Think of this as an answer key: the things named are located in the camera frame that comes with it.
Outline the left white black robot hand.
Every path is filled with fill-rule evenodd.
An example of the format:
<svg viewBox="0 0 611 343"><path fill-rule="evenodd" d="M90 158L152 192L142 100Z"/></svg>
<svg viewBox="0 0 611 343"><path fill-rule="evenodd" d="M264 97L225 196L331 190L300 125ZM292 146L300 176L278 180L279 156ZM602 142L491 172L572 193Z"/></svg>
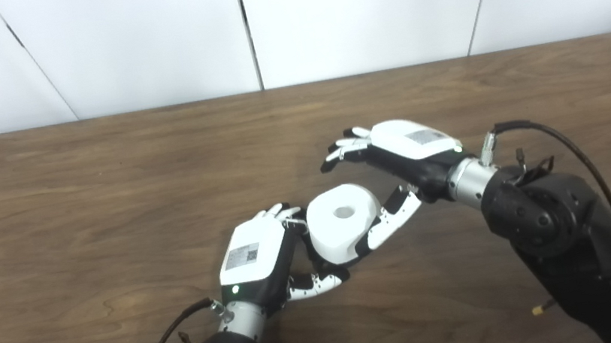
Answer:
<svg viewBox="0 0 611 343"><path fill-rule="evenodd" d="M319 296L349 281L347 267L319 258L305 215L303 208L279 202L235 227L220 267L223 304L247 302L273 315L289 301ZM313 272L292 273L299 243L306 246Z"/></svg>

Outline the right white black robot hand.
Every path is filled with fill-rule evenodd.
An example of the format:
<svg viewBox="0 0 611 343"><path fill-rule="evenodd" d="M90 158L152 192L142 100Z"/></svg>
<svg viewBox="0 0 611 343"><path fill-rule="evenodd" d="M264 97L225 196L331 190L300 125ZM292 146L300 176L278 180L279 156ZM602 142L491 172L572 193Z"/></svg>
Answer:
<svg viewBox="0 0 611 343"><path fill-rule="evenodd" d="M360 259L402 228L423 203L448 198L449 175L470 157L455 138L409 120L348 128L343 134L329 146L321 172L330 172L341 162L363 162L403 182L355 244Z"/></svg>

